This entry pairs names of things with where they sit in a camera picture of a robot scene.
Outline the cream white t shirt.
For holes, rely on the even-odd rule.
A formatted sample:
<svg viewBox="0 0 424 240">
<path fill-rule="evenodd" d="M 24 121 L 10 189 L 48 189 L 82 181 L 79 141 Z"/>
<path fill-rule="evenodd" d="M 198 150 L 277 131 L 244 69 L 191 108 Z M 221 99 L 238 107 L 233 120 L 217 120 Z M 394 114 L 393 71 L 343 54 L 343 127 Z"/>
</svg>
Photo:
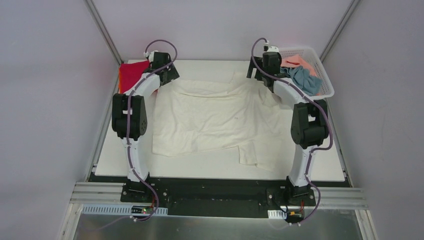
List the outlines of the cream white t shirt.
<svg viewBox="0 0 424 240">
<path fill-rule="evenodd" d="M 255 79 L 177 79 L 158 89 L 153 113 L 154 154 L 179 157 L 237 148 L 243 165 L 267 171 L 280 164 L 292 167 L 292 113 Z"/>
</svg>

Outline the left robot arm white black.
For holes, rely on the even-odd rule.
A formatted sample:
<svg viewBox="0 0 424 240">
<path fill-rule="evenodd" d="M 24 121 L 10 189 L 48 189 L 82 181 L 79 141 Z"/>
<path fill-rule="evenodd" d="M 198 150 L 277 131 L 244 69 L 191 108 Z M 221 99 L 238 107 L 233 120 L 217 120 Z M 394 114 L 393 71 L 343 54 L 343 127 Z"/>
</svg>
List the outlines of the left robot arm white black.
<svg viewBox="0 0 424 240">
<path fill-rule="evenodd" d="M 113 95 L 111 115 L 112 130 L 125 150 L 127 179 L 139 183 L 133 195 L 143 203 L 153 195 L 153 189 L 145 184 L 149 169 L 139 146 L 149 124 L 146 99 L 180 76 L 169 53 L 153 51 L 146 56 L 146 61 L 125 63 L 120 68 L 119 85 L 124 89 Z"/>
</svg>

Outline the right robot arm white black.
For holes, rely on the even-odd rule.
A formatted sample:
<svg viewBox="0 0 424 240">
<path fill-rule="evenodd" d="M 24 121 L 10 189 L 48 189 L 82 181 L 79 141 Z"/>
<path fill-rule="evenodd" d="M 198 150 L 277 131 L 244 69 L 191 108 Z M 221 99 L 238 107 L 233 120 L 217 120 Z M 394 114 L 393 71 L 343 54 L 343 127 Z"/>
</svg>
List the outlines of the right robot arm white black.
<svg viewBox="0 0 424 240">
<path fill-rule="evenodd" d="M 281 72 L 282 56 L 278 47 L 265 44 L 261 57 L 251 56 L 247 77 L 263 82 L 272 93 L 286 100 L 292 110 L 290 135 L 295 143 L 293 166 L 282 194 L 290 205 L 296 205 L 311 194 L 310 171 L 317 151 L 331 138 L 327 103 L 312 100 Z"/>
</svg>

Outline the pink t shirt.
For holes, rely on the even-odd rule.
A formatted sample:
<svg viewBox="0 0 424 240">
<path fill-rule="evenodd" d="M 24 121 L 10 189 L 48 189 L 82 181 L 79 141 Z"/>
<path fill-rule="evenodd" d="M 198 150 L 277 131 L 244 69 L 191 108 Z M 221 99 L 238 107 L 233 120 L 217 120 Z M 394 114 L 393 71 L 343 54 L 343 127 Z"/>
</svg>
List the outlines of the pink t shirt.
<svg viewBox="0 0 424 240">
<path fill-rule="evenodd" d="M 299 55 L 293 55 L 291 57 L 283 58 L 280 67 L 296 68 L 304 67 L 308 69 L 313 76 L 317 76 L 313 67 L 305 62 Z"/>
</svg>

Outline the folded red t shirt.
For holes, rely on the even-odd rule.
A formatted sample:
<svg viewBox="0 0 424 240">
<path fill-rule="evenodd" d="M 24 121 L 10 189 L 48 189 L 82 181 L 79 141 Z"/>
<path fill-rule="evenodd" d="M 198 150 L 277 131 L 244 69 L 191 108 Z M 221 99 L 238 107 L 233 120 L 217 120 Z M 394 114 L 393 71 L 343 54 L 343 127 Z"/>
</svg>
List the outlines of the folded red t shirt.
<svg viewBox="0 0 424 240">
<path fill-rule="evenodd" d="M 140 79 L 144 72 L 149 67 L 148 60 L 135 63 L 122 63 L 122 94 L 130 90 Z"/>
</svg>

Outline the folded orange t shirt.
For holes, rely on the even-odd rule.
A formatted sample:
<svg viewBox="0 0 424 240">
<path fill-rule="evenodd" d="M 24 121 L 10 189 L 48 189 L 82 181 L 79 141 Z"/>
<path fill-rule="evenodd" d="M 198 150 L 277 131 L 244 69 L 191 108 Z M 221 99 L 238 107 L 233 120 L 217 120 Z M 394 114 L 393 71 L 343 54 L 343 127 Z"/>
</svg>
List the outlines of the folded orange t shirt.
<svg viewBox="0 0 424 240">
<path fill-rule="evenodd" d="M 118 70 L 118 93 L 122 94 L 122 70 L 121 67 L 119 67 Z"/>
</svg>

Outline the blue grey t shirt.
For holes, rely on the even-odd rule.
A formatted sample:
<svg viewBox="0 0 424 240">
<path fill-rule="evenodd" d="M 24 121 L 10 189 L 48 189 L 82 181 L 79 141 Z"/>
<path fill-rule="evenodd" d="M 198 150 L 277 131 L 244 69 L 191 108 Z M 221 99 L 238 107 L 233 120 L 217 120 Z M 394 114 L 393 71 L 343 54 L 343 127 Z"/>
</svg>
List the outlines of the blue grey t shirt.
<svg viewBox="0 0 424 240">
<path fill-rule="evenodd" d="M 280 67 L 280 72 L 292 79 L 294 84 L 309 96 L 317 96 L 323 81 L 303 66 Z"/>
</svg>

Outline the white plastic laundry basket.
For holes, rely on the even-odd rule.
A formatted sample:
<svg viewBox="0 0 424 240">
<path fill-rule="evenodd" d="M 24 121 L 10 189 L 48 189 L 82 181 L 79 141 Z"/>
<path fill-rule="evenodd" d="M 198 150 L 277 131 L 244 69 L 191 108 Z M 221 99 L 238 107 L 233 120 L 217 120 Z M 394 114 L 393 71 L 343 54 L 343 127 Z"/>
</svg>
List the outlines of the white plastic laundry basket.
<svg viewBox="0 0 424 240">
<path fill-rule="evenodd" d="M 325 71 L 325 68 L 318 54 L 313 48 L 307 46 L 282 47 L 279 49 L 279 53 L 281 54 L 281 57 L 283 59 L 299 55 L 306 63 L 313 67 L 316 76 L 322 80 L 322 84 L 319 89 L 319 94 L 316 96 L 311 96 L 311 99 L 326 99 L 334 95 L 335 91 L 333 85 Z"/>
</svg>

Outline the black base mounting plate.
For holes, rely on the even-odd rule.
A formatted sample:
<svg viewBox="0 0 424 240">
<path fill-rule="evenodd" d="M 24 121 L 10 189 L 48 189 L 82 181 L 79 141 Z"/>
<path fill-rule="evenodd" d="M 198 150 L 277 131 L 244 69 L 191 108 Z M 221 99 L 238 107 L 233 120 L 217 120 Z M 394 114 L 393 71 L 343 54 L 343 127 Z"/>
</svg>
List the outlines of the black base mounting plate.
<svg viewBox="0 0 424 240">
<path fill-rule="evenodd" d="M 298 195 L 287 180 L 148 177 L 147 187 L 124 176 L 91 173 L 88 181 L 122 184 L 118 201 L 137 204 L 132 209 L 136 214 L 149 214 L 159 207 L 171 216 L 266 218 L 268 211 L 297 212 L 318 202 L 310 186 L 306 194 Z"/>
</svg>

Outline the left corner aluminium post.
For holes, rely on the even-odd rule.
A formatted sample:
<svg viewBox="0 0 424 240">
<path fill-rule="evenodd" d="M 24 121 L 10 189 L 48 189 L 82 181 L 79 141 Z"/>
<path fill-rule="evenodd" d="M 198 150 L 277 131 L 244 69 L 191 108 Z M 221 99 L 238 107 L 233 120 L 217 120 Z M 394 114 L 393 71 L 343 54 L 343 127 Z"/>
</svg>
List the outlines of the left corner aluminium post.
<svg viewBox="0 0 424 240">
<path fill-rule="evenodd" d="M 84 0 L 84 3 L 95 23 L 97 26 L 101 36 L 103 37 L 103 40 L 105 41 L 109 51 L 111 52 L 112 56 L 114 57 L 115 61 L 118 65 L 121 65 L 124 61 L 119 54 L 119 51 L 100 15 L 99 10 L 97 9 L 95 2 L 93 0 Z"/>
</svg>

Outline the corner aluminium post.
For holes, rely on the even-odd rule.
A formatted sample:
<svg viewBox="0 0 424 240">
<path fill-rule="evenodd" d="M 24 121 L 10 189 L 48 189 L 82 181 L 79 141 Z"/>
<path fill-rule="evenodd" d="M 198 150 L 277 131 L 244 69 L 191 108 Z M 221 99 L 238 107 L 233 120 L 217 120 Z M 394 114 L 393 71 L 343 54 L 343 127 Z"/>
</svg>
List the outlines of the corner aluminium post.
<svg viewBox="0 0 424 240">
<path fill-rule="evenodd" d="M 351 0 L 349 2 L 349 5 L 347 6 L 344 14 L 342 15 L 339 23 L 337 24 L 335 30 L 333 31 L 330 39 L 328 40 L 326 46 L 324 47 L 324 50 L 322 51 L 319 57 L 322 63 L 328 57 L 329 53 L 331 52 L 339 37 L 341 36 L 344 28 L 348 24 L 349 20 L 351 19 L 361 2 L 361 0 Z"/>
<path fill-rule="evenodd" d="M 114 57 L 115 61 L 118 65 L 121 65 L 124 61 L 119 54 L 119 51 L 100 15 L 99 10 L 97 9 L 95 2 L 93 0 L 84 0 L 84 3 L 95 23 L 97 26 L 101 36 L 103 37 L 103 40 L 105 41 L 109 51 L 111 52 L 112 56 Z"/>
</svg>

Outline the right corner aluminium post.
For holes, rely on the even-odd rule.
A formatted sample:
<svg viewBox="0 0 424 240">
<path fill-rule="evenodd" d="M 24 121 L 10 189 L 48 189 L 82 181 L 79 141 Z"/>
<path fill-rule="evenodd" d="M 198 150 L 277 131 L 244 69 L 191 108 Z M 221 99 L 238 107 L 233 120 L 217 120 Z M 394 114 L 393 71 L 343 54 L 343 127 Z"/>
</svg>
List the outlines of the right corner aluminium post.
<svg viewBox="0 0 424 240">
<path fill-rule="evenodd" d="M 333 31 L 330 39 L 328 40 L 326 46 L 324 47 L 324 50 L 322 51 L 319 57 L 322 63 L 328 57 L 329 53 L 331 52 L 339 37 L 341 36 L 344 28 L 348 24 L 349 20 L 351 19 L 361 2 L 361 0 L 351 0 L 349 2 L 349 5 L 347 6 L 344 14 L 342 15 L 339 23 L 337 24 L 335 30 Z"/>
</svg>

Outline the aluminium front frame rail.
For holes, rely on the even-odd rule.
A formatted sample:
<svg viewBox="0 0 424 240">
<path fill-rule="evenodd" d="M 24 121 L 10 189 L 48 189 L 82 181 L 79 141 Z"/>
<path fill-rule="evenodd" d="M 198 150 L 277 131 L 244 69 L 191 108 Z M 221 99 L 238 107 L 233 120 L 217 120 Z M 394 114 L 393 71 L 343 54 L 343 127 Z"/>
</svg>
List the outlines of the aluminium front frame rail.
<svg viewBox="0 0 424 240">
<path fill-rule="evenodd" d="M 124 183 L 77 182 L 71 194 L 71 203 L 146 205 L 146 201 L 123 202 Z M 320 187 L 321 209 L 368 210 L 363 189 L 352 187 Z"/>
</svg>

